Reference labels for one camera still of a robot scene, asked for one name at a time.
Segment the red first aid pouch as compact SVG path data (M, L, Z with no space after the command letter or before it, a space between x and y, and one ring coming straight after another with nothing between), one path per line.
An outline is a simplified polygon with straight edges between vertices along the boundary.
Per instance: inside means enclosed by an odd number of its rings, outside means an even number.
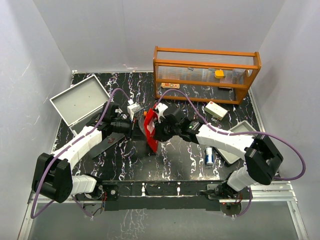
M154 153L157 152L159 144L158 141L154 139L157 121L158 117L156 112L150 108L147 112L147 116L144 118L143 127L146 135L146 142Z

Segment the blue white can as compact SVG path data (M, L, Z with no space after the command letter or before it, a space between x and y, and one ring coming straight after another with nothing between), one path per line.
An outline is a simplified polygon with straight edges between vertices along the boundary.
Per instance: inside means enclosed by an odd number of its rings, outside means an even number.
M205 164L207 166L214 164L213 148L211 146L205 148Z

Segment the grey case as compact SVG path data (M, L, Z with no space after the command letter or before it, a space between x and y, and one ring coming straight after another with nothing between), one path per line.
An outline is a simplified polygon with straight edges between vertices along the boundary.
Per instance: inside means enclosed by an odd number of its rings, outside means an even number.
M50 102L76 137L85 134L81 131L93 117L99 116L109 97L93 74L52 97Z

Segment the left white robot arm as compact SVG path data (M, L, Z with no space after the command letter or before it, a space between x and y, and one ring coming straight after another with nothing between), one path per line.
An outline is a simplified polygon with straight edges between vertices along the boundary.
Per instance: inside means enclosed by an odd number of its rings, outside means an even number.
M144 141L135 114L141 110L138 103L129 101L127 114L114 102L106 102L80 133L59 150L42 153L36 162L31 188L55 202L62 203L70 195L87 194L97 200L103 195L101 180L90 174L73 175L76 164L95 146L111 134L123 134L129 140Z

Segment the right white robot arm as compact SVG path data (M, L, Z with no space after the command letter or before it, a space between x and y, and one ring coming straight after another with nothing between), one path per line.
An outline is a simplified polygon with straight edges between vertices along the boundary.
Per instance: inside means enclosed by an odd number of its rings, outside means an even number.
M191 119L178 108L156 107L148 114L150 119L144 121L144 129L153 150L157 149L158 142L179 136L186 142L221 149L245 161L245 166L230 173L216 188L217 195L233 199L242 189L255 183L270 185L283 162L277 147L263 134L234 135L231 131Z

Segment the white medicine box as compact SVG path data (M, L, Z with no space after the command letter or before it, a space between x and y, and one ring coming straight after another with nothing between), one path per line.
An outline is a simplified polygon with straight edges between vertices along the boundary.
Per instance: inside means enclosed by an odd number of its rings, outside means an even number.
M226 109L212 101L205 106L204 110L219 120L222 120L228 112Z

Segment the wooden toy block strip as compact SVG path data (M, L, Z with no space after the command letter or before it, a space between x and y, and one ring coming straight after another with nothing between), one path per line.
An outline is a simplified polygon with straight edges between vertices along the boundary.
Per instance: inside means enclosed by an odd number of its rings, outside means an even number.
M163 89L179 89L180 85L178 83L168 83L168 82L162 82L161 87Z

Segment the wooden display shelf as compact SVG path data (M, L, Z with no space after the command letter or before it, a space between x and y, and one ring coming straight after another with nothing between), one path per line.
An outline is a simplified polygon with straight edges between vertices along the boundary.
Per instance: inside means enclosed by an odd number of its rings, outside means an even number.
M191 101L240 105L262 68L259 52L154 48L153 78L155 97L183 100L174 90L184 92ZM225 78L215 78L223 70ZM161 83L179 84L166 93Z

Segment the yellow block on shelf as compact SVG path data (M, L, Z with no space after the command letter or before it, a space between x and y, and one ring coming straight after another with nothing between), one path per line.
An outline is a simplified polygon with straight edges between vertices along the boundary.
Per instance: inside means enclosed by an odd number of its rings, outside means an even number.
M224 73L224 71L222 69L215 70L214 76L217 79L224 79L225 78L225 73Z

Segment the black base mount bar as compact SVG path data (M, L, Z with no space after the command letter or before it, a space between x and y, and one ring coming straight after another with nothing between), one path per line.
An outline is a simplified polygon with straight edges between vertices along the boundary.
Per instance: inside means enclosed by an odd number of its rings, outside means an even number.
M101 204L104 211L132 209L178 210L205 209L219 211L222 203L240 204L249 200L248 188L232 196L216 195L221 180L170 180L170 181L109 181L97 186L95 193L78 194L76 199Z

